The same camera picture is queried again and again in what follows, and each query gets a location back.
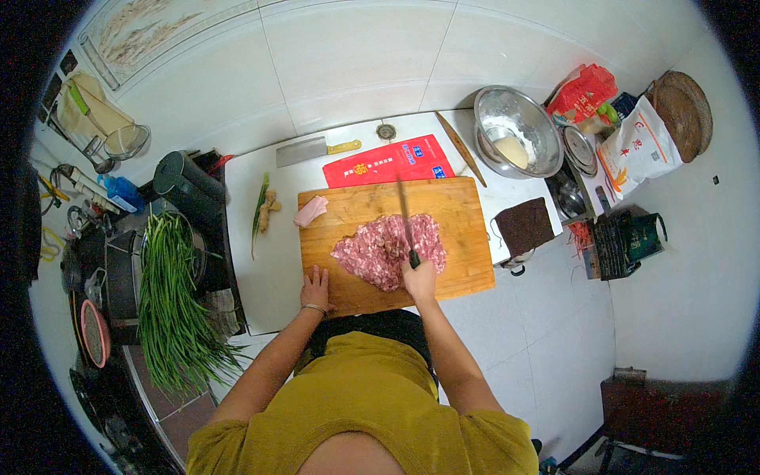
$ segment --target person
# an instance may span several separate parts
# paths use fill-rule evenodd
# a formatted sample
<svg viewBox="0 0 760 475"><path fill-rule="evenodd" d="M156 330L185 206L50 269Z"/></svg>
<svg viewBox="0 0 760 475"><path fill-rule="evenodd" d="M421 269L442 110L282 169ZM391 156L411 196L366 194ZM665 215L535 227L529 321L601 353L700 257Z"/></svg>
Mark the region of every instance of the person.
<svg viewBox="0 0 760 475"><path fill-rule="evenodd" d="M402 268L419 317L323 321L329 276L314 266L298 315L190 438L187 473L537 473L530 428L499 405L435 300L432 262Z"/></svg>

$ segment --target black knife handle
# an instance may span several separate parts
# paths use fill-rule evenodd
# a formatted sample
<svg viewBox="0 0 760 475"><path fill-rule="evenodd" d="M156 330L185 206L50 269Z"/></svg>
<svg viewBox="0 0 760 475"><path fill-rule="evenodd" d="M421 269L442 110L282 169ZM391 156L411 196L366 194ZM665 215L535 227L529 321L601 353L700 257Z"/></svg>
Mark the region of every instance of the black knife handle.
<svg viewBox="0 0 760 475"><path fill-rule="evenodd" d="M420 265L420 255L414 249L409 249L409 265L416 269Z"/></svg>

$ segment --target white flour bag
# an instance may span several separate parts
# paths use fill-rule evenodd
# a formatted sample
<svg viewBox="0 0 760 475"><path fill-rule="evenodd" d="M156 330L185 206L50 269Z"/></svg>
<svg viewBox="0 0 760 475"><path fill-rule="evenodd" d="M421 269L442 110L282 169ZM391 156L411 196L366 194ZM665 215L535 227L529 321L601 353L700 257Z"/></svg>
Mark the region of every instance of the white flour bag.
<svg viewBox="0 0 760 475"><path fill-rule="evenodd" d="M657 178L683 164L665 124L644 96L597 154L620 199L647 178Z"/></svg>

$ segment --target drain cover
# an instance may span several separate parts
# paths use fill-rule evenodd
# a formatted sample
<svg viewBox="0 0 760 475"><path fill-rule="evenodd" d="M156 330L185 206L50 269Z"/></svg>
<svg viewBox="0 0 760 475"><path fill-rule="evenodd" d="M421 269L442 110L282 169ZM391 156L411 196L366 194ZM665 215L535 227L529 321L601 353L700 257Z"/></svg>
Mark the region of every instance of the drain cover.
<svg viewBox="0 0 760 475"><path fill-rule="evenodd" d="M391 140L396 137L396 128L391 124L380 124L375 133L383 140Z"/></svg>

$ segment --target pink bowl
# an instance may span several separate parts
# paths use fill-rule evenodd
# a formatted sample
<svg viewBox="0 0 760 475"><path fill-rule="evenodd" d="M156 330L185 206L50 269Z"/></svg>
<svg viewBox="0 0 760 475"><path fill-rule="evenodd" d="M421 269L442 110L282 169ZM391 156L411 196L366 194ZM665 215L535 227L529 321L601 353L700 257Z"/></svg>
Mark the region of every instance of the pink bowl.
<svg viewBox="0 0 760 475"><path fill-rule="evenodd" d="M90 349L90 344L88 342L87 338L87 323L86 319L84 318L84 311L87 308L90 308L92 310L93 315L95 315L95 321L97 322L97 329L98 329L98 335L100 336L100 363L97 363L95 360L95 357L93 356L93 352ZM80 312L80 325L82 328L82 339L84 340L84 347L87 348L87 354L90 355L90 359L93 363L95 363L95 366L98 368L103 368L106 365L106 360L108 359L108 356L111 354L111 335L108 332L108 325L106 325L106 321L103 320L103 316L100 314L100 312L97 311L97 308L90 300L85 300L82 302L82 310Z"/></svg>

